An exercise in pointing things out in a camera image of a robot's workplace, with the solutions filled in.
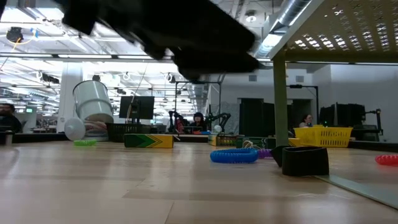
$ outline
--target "white pillar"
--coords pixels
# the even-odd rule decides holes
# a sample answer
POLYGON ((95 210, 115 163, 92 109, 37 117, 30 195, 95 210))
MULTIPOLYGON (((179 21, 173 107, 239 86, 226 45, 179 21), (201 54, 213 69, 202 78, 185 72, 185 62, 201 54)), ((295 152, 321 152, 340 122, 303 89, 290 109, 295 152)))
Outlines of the white pillar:
POLYGON ((60 107, 58 111, 57 132, 64 130, 65 122, 77 117, 73 89, 84 81, 83 64, 80 62, 64 62, 61 79, 60 107))

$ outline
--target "red coiled spring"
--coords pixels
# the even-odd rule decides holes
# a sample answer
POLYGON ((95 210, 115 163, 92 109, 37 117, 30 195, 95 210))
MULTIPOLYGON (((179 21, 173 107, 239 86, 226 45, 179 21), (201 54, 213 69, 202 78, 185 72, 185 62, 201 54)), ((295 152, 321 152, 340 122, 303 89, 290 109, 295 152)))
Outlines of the red coiled spring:
POLYGON ((398 166, 398 155, 376 156, 375 160, 380 165, 398 166))

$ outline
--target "perforated metal panel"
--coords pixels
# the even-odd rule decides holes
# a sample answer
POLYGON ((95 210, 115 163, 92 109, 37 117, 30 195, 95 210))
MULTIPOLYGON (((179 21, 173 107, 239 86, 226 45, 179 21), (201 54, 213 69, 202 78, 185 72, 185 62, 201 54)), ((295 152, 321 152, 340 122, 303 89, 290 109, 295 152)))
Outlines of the perforated metal panel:
POLYGON ((285 50, 286 60, 398 62, 398 0, 324 0, 285 50))

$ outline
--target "ductwork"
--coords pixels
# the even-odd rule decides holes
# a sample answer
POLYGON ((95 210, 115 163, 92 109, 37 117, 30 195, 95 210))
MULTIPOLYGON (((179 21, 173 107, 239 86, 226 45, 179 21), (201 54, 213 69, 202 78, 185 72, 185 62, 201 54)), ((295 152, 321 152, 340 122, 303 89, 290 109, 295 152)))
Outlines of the ductwork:
POLYGON ((273 46, 279 42, 310 2, 311 0, 285 0, 278 14, 267 16, 263 28, 264 40, 254 56, 267 57, 273 46))

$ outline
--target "woman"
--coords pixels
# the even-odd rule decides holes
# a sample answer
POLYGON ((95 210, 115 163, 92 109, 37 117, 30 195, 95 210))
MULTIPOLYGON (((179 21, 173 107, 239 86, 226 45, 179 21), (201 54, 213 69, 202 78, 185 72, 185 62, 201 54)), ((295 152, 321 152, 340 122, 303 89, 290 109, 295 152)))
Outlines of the woman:
POLYGON ((301 120, 301 123, 299 124, 300 128, 310 128, 312 127, 312 115, 306 114, 303 119, 301 120))
POLYGON ((189 125, 190 127, 198 127, 197 130, 195 130, 195 128, 193 128, 194 131, 207 131, 207 125, 205 123, 205 119, 203 118, 203 114, 202 113, 195 113, 193 115, 193 123, 191 123, 189 125))

